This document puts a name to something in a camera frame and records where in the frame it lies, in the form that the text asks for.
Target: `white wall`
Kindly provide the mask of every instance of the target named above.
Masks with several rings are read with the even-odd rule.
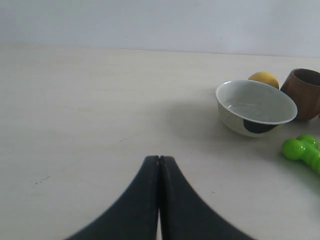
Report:
[[[320,57],[319,0],[1,0],[0,42]]]

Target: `bowl rim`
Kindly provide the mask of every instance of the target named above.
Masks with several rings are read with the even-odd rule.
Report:
[[[288,102],[290,102],[295,108],[295,111],[293,112],[292,116],[293,117],[290,117],[286,120],[283,120],[283,121],[259,121],[259,120],[255,120],[255,119],[251,119],[251,118],[248,118],[248,117],[245,117],[245,116],[242,116],[232,110],[230,110],[229,108],[227,108],[222,102],[221,100],[219,99],[219,90],[221,88],[223,88],[224,86],[226,86],[227,84],[230,84],[230,83],[250,83],[250,84],[254,84],[254,85],[261,85],[263,86],[264,88],[269,88],[269,89],[272,89],[272,91],[274,92],[277,92],[276,94],[279,94],[279,95],[285,95],[285,97],[287,98]],[[292,121],[293,119],[296,118],[297,114],[298,114],[298,108],[297,108],[297,105],[296,103],[287,95],[285,94],[284,92],[282,92],[281,90],[275,88],[274,86],[270,86],[266,83],[263,83],[263,82],[260,82],[260,81],[255,81],[255,80],[231,80],[231,81],[226,81],[226,82],[223,82],[221,84],[219,84],[216,89],[215,89],[215,98],[217,100],[217,102],[224,108],[226,109],[227,111],[229,111],[230,113],[242,118],[242,119],[245,119],[245,120],[248,120],[250,122],[253,122],[253,123],[257,123],[257,124],[265,124],[265,125],[280,125],[280,124],[285,124],[285,123],[288,123],[290,121]]]

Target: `cup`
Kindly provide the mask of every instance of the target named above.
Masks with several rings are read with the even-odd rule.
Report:
[[[297,68],[290,72],[281,89],[296,104],[296,120],[307,121],[320,114],[320,73]]]

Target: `yellow ball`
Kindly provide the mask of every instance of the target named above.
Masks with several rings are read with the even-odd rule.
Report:
[[[259,71],[250,76],[248,79],[268,84],[272,87],[275,87],[276,89],[279,89],[277,78],[270,72]]]

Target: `brown wooden cup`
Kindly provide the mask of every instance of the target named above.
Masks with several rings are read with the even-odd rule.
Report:
[[[296,120],[306,121],[320,114],[320,73],[298,68],[290,72],[281,87],[296,104]]]

